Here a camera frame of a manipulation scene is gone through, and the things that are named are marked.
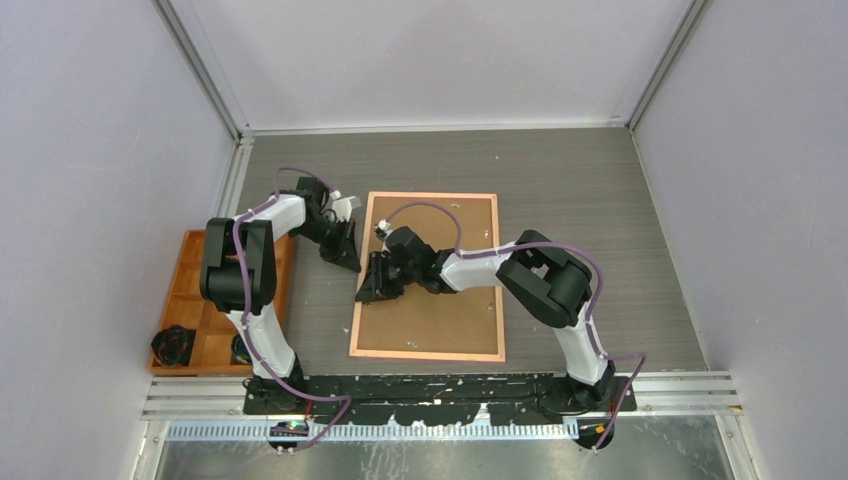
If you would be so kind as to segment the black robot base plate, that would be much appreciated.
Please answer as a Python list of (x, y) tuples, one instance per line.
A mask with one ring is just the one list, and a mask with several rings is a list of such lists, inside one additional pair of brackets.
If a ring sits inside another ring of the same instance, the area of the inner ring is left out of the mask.
[(270, 380), (243, 380), (248, 415), (306, 414), (326, 424), (402, 426), (469, 425), (480, 414), (494, 426), (548, 425), (582, 414), (609, 416), (616, 404), (636, 408), (625, 376), (612, 378), (595, 405), (577, 392), (574, 381), (553, 373), (452, 375), (313, 375), (304, 380), (308, 398)]

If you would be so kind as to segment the brown frame backing board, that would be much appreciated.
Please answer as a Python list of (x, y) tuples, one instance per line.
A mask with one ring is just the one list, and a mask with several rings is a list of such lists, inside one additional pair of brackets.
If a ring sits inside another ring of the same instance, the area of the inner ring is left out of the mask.
[[(386, 219), (408, 227), (435, 250), (500, 245), (493, 193), (372, 191), (368, 195), (361, 261), (379, 250), (374, 228)], [(503, 294), (496, 287), (434, 295), (411, 284), (397, 299), (354, 306), (353, 357), (502, 362)]]

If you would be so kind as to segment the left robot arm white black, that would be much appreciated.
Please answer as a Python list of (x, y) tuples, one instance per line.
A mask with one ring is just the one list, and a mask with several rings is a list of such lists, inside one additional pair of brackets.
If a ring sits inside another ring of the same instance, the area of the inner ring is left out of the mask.
[(301, 175), (292, 190), (276, 190), (260, 205), (205, 227), (199, 290), (236, 327), (258, 380), (270, 380), (268, 400), (280, 412), (298, 412), (308, 398), (297, 354), (276, 315), (276, 242), (303, 237), (320, 258), (360, 272), (353, 212), (361, 201), (321, 179)]

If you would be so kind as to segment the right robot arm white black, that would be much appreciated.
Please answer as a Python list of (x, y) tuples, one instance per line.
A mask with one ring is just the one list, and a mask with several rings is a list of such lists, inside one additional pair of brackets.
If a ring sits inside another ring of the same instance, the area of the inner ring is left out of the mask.
[(392, 229), (385, 221), (375, 233), (382, 247), (368, 256), (356, 301), (393, 300), (412, 284), (435, 295), (502, 287), (534, 319), (553, 329), (566, 359), (565, 383), (574, 403), (591, 411), (610, 398), (615, 366), (589, 327), (596, 276), (564, 245), (535, 230), (480, 250), (436, 250), (412, 229)]

